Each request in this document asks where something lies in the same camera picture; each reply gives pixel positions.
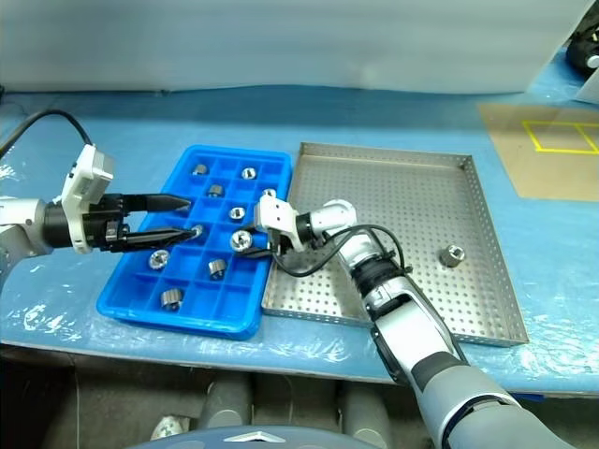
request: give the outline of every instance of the robotic arm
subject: robotic arm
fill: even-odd
[[[244,231],[266,232],[268,246],[249,248],[241,255],[271,254],[285,272],[306,276],[314,269],[293,271],[282,255],[334,245],[323,260],[339,256],[373,321],[371,335],[389,375],[411,385],[437,448],[571,448],[483,371],[468,364],[443,320],[409,277],[395,237],[382,226],[356,223],[356,211],[343,200],[299,215],[283,200],[262,196],[254,226]],[[393,238],[399,265],[374,230]]]
[[[174,227],[129,232],[124,218],[131,212],[181,210],[191,203],[166,194],[105,194],[113,178],[112,159],[96,149],[70,114],[60,110],[30,117],[0,147],[0,157],[29,125],[50,114],[63,115],[75,125],[83,137],[83,150],[66,175],[62,193],[51,203],[0,196],[0,290],[19,261],[49,254],[55,248],[71,246],[77,253],[89,253],[93,248],[125,253],[163,248],[197,235],[192,229]]]

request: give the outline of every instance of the brown cardboard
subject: brown cardboard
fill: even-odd
[[[519,196],[599,201],[599,112],[480,104]]]

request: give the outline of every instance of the perforated metal tray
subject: perforated metal tray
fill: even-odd
[[[350,201],[361,223],[391,229],[413,279],[462,341],[510,346],[528,341],[472,156],[304,143],[289,201],[299,213],[333,198]],[[384,243],[391,247],[390,240]],[[438,252],[466,252],[445,268]],[[307,267],[320,254],[288,256]],[[308,278],[272,267],[265,312],[367,326],[361,300],[336,259]]]

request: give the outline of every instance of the black cable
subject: black cable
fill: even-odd
[[[381,249],[381,252],[386,253],[387,250],[386,250],[385,246],[383,245],[381,240],[373,233],[374,229],[387,234],[391,238],[391,240],[393,240],[393,244],[395,245],[395,247],[397,249],[398,257],[400,258],[400,269],[402,271],[402,275],[406,275],[407,272],[409,271],[409,268],[406,269],[405,260],[403,257],[403,249],[402,249],[402,245],[400,244],[400,241],[395,236],[395,234],[393,234],[389,229],[387,229],[386,227],[381,226],[379,224],[358,224],[355,226],[347,227],[346,229],[343,229],[343,230],[331,235],[329,237],[329,239],[327,240],[327,242],[325,243],[325,247],[327,247],[335,238],[337,238],[343,234],[347,234],[339,243],[335,244],[333,246],[333,248],[325,256],[323,256],[322,259],[320,259],[319,262],[314,264],[311,268],[307,269],[306,271],[294,271],[294,270],[288,268],[285,265],[285,263],[283,262],[283,260],[281,260],[281,257],[278,254],[274,254],[273,259],[274,259],[275,263],[277,264],[277,266],[282,271],[284,271],[285,273],[287,273],[290,276],[293,276],[296,278],[303,278],[306,276],[310,276],[311,274],[316,273],[319,269],[321,269],[323,266],[325,266],[330,261],[330,259],[332,259],[335,256],[335,254],[338,253],[342,249],[342,247],[345,245],[345,243],[347,243],[347,241],[349,241],[352,237],[354,237],[359,231],[366,231],[373,238],[375,243],[379,246],[379,248]],[[407,277],[407,278],[410,281],[410,283],[417,290],[418,296],[422,298],[424,305],[427,307],[427,309],[429,309],[432,319],[449,336],[451,343],[453,344],[454,348],[456,349],[456,353],[458,354],[458,357],[461,360],[463,360],[464,362],[468,363],[468,359],[466,358],[466,355],[462,351],[460,344],[456,340],[456,337],[453,335],[453,332],[451,332],[451,330],[447,326],[446,322],[443,320],[443,318],[441,318],[441,315],[439,314],[439,312],[434,308],[431,301],[424,295],[424,293],[420,290],[420,288],[416,285],[416,283],[414,281],[412,281],[412,279],[410,277]]]
[[[32,124],[37,122],[42,117],[46,117],[47,115],[61,115],[61,116],[65,117],[73,126],[75,126],[75,128],[79,132],[81,138],[83,139],[83,143],[85,143],[86,145],[93,145],[92,140],[90,139],[90,137],[87,135],[87,133],[83,129],[83,126],[81,126],[80,123],[77,121],[77,119],[75,119],[75,117],[73,117],[68,112],[64,112],[63,110],[60,110],[60,109],[46,109],[46,110],[41,110],[40,112],[36,112],[35,114],[27,117],[25,119],[25,121],[23,123],[21,123],[17,127],[17,129],[15,129],[12,132],[12,134],[10,135],[8,140],[5,143],[3,143],[2,146],[0,146],[0,159],[2,159],[7,154],[8,150],[10,150],[10,148],[22,136],[22,134],[25,131],[27,131],[27,128],[29,128],[29,126],[31,126]]]

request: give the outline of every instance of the blue ice cube tray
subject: blue ice cube tray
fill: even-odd
[[[208,172],[193,174],[196,166]],[[245,180],[245,167],[256,170],[256,178]],[[261,152],[194,145],[183,154],[162,192],[189,198],[186,211],[149,213],[139,230],[202,225],[201,237],[168,248],[170,259],[161,270],[151,269],[153,251],[125,254],[112,273],[98,301],[103,315],[146,326],[159,326],[208,333],[236,340],[250,338],[260,321],[260,302],[270,268],[269,258],[246,259],[234,255],[231,234],[254,219],[254,204],[265,189],[274,189],[285,199],[291,180],[291,159],[281,152]],[[221,197],[208,196],[211,185],[221,185]],[[234,207],[243,207],[240,222],[229,218]],[[255,235],[256,246],[266,237]],[[224,259],[225,277],[213,281],[208,263]],[[183,303],[176,311],[165,310],[160,294],[178,288]]]

